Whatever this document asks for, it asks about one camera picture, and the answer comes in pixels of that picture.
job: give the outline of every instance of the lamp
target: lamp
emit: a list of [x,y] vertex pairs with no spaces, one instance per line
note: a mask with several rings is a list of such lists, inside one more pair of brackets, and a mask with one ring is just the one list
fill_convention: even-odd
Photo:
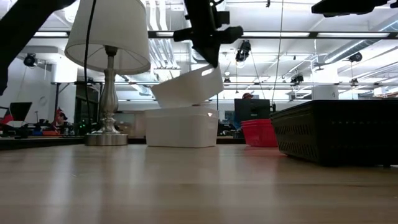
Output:
[[[80,1],[65,55],[84,66],[88,23],[93,0]],[[90,30],[87,68],[105,73],[99,101],[101,129],[86,135],[86,145],[127,144],[127,135],[114,127],[118,109],[115,75],[135,75],[150,69],[146,10],[140,0],[97,0]]]

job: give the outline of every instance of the desk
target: desk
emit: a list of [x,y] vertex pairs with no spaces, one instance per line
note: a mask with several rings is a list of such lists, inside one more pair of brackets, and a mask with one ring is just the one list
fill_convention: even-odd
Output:
[[0,151],[2,223],[398,223],[398,168],[243,145]]

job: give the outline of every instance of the white lampshade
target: white lampshade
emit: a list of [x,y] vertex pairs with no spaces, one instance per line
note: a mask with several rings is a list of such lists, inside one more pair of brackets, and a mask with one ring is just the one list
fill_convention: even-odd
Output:
[[[80,1],[65,55],[84,65],[85,43],[93,0]],[[103,72],[108,65],[104,45],[117,47],[114,69],[134,75],[150,69],[145,6],[140,0],[97,0],[90,32],[87,68]]]

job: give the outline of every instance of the ceiling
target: ceiling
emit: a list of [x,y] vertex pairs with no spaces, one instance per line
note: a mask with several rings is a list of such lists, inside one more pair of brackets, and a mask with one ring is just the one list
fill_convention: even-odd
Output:
[[[186,27],[182,0],[166,0],[166,20],[169,30],[179,30]],[[311,14],[310,7],[318,0],[286,0],[282,4],[280,0],[271,1],[270,8],[266,7],[267,1],[257,0],[226,0],[224,8],[231,14],[231,26],[242,26],[245,31],[342,31],[342,32],[369,32],[377,31],[377,27],[386,20],[398,21],[398,10],[389,9],[389,6],[375,8],[372,13],[357,16],[342,16],[324,18],[321,15]],[[147,3],[147,17],[149,21],[149,1]],[[9,0],[0,0],[0,16],[7,12]],[[41,30],[70,30],[72,23],[65,18],[64,11],[57,11],[52,14]],[[221,71],[229,72],[231,81],[255,82],[260,78],[264,83],[273,83],[275,80],[282,82],[290,81],[290,77],[296,72],[293,70],[297,65],[307,60],[312,55],[326,55],[344,46],[352,40],[294,40],[294,39],[251,39],[251,56],[245,61],[244,67],[238,68],[234,62],[236,49],[242,40],[233,44],[222,45],[220,49]],[[32,39],[30,46],[54,46],[63,50],[67,39]],[[190,57],[190,43],[175,43],[171,40],[176,63],[182,72],[186,72],[195,61]],[[348,82],[352,77],[360,76],[366,72],[377,71],[383,66],[394,63],[398,51],[395,50],[395,40],[382,40],[374,45],[361,50],[363,59],[359,63],[351,64],[347,61],[336,62],[333,65],[325,66],[325,70],[337,70],[339,80]],[[305,82],[311,82],[314,68],[309,62],[297,72],[302,73]],[[103,80],[100,73],[92,72],[96,80]],[[398,75],[398,69],[394,66],[388,71],[376,73],[362,82],[377,82]]]

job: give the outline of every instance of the person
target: person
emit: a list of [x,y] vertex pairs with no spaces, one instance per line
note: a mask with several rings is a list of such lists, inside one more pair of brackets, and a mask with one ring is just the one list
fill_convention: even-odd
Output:
[[[245,93],[243,96],[242,96],[242,99],[244,99],[244,100],[251,100],[251,99],[253,99],[253,95],[252,94],[250,94],[250,93]],[[233,121],[233,126],[235,127],[235,129],[237,130],[237,131],[240,131],[241,129],[242,129],[242,125],[241,125],[241,121],[238,121],[238,119],[237,119],[237,117],[236,117],[236,114],[234,113],[234,121]]]

